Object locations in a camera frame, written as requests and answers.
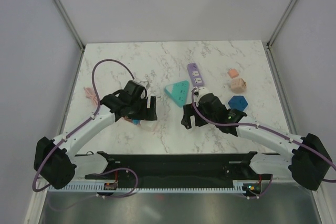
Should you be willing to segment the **teal power strip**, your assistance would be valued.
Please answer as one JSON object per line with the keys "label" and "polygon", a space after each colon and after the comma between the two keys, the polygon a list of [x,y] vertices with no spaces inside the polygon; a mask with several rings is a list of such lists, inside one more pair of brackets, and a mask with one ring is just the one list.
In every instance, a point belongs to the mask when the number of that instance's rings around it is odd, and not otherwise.
{"label": "teal power strip", "polygon": [[185,80],[165,86],[164,92],[179,108],[182,108],[186,104],[189,87],[190,83]]}

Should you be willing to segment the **white cube plug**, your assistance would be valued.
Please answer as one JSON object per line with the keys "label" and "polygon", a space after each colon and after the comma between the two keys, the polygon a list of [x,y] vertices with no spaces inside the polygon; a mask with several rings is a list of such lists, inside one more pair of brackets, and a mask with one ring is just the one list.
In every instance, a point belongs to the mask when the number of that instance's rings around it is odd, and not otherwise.
{"label": "white cube plug", "polygon": [[140,125],[146,131],[154,131],[156,127],[156,121],[141,121]]}

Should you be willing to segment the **purple power strip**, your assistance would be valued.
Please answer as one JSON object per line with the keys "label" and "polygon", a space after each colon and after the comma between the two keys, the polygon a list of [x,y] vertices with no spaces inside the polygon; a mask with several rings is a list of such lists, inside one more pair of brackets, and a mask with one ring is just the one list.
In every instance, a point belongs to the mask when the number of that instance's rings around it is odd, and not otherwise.
{"label": "purple power strip", "polygon": [[198,69],[198,66],[196,63],[189,63],[187,65],[187,70],[189,77],[191,79],[193,87],[203,87],[204,86],[204,80],[201,76],[200,70]]}

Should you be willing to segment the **blue cube plug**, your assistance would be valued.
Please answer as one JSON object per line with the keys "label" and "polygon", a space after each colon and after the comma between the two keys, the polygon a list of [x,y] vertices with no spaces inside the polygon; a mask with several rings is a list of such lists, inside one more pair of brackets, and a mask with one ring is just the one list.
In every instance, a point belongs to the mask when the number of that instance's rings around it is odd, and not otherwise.
{"label": "blue cube plug", "polygon": [[243,95],[234,95],[228,101],[228,105],[231,109],[244,111],[248,106],[248,102]]}

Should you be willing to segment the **peach cube plug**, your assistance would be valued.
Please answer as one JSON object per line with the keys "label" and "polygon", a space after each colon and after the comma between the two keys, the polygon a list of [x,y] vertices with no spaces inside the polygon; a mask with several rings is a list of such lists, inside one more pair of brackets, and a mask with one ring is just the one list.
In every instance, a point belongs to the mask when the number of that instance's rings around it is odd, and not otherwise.
{"label": "peach cube plug", "polygon": [[243,78],[236,78],[231,81],[230,89],[234,93],[243,93],[247,89],[247,84]]}

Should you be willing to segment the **pink plug adapter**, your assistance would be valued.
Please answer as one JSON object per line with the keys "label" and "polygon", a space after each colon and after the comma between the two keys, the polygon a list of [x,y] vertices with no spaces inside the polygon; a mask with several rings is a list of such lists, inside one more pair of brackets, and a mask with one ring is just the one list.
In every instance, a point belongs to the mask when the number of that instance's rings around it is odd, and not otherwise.
{"label": "pink plug adapter", "polygon": [[239,72],[236,69],[229,69],[227,73],[231,79],[237,78],[239,76]]}

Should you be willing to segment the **pink power strip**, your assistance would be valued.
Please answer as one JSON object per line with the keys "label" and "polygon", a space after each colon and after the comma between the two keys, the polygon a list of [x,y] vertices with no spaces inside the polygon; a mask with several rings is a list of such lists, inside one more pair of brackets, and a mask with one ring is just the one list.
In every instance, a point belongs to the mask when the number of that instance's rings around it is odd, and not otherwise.
{"label": "pink power strip", "polygon": [[137,127],[149,132],[153,132],[157,126],[157,120],[155,121],[146,121],[146,120],[136,120],[124,117],[124,119]]}

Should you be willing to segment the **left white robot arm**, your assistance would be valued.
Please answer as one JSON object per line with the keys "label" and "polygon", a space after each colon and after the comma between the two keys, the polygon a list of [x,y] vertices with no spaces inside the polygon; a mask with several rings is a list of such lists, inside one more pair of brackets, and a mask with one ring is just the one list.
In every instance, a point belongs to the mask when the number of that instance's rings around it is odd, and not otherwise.
{"label": "left white robot arm", "polygon": [[124,89],[105,95],[92,115],[68,133],[41,138],[36,145],[34,170],[55,189],[74,178],[81,162],[77,153],[92,138],[121,118],[156,121],[156,96],[130,80]]}

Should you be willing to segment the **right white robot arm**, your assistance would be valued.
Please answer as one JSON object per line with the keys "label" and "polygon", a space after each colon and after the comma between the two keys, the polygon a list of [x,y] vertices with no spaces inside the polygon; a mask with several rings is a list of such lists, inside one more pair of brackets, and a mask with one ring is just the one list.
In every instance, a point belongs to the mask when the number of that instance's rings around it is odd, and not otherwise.
{"label": "right white robot arm", "polygon": [[192,127],[206,124],[221,132],[256,142],[275,152],[275,155],[255,153],[240,166],[241,174],[248,179],[257,174],[291,177],[302,187],[317,190],[330,168],[335,168],[321,140],[309,133],[300,136],[271,128],[237,109],[228,109],[220,99],[209,92],[198,92],[192,102],[183,106],[181,124]]}

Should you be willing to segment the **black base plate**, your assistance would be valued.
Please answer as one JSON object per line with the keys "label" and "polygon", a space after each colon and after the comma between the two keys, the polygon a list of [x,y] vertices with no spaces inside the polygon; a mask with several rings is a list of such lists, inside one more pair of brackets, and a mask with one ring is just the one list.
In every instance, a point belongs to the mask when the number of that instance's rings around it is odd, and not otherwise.
{"label": "black base plate", "polygon": [[101,172],[86,179],[117,179],[118,186],[132,188],[219,188],[235,180],[269,180],[248,165],[248,154],[134,154],[99,153],[107,162]]}

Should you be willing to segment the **left aluminium frame post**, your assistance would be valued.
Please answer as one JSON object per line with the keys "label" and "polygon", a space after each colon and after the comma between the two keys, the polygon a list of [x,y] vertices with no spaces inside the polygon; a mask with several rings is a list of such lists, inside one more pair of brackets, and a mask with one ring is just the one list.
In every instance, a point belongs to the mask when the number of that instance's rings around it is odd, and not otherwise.
{"label": "left aluminium frame post", "polygon": [[77,32],[72,20],[70,19],[63,3],[61,0],[52,0],[53,3],[56,6],[57,11],[59,12],[59,14],[61,15],[63,21],[65,22],[66,26],[68,27],[72,37],[74,38],[74,40],[76,41],[76,44],[78,45],[78,47],[80,48],[81,52],[84,52],[85,50],[85,44],[83,43],[82,39],[80,38],[79,33]]}

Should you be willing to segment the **aluminium frame post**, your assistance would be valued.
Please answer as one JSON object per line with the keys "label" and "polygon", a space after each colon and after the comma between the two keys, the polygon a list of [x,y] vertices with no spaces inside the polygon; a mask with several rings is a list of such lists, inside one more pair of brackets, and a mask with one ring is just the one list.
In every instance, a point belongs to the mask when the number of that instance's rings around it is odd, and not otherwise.
{"label": "aluminium frame post", "polygon": [[84,52],[85,50],[85,44],[83,43],[82,39],[80,38],[79,33],[77,32],[72,20],[70,19],[63,3],[61,0],[52,0],[53,3],[56,6],[57,11],[59,12],[59,14],[61,15],[63,21],[65,22],[66,26],[68,27],[72,37],[74,38],[74,40],[76,41],[76,44],[78,45],[78,47],[80,48],[81,52]]}
{"label": "aluminium frame post", "polygon": [[290,0],[287,7],[285,8],[285,11],[283,12],[279,22],[275,26],[275,29],[273,30],[270,38],[265,43],[266,48],[269,50],[271,46],[276,41],[277,37],[279,36],[280,32],[282,31],[285,23],[287,22],[288,18],[290,17],[291,13],[293,12],[294,8],[298,4],[299,0]]}

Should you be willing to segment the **right aluminium frame post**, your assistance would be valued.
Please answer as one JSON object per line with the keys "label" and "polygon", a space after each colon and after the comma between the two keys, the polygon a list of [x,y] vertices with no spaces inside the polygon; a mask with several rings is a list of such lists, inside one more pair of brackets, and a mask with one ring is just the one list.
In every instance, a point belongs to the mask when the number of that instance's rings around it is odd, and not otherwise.
{"label": "right aluminium frame post", "polygon": [[279,22],[275,26],[275,29],[273,30],[270,38],[265,43],[266,48],[269,50],[271,46],[276,41],[277,37],[279,36],[280,32],[282,31],[285,23],[287,22],[288,18],[290,17],[291,13],[293,12],[294,8],[298,4],[299,0],[290,0],[287,7],[285,8],[285,11],[283,12]]}

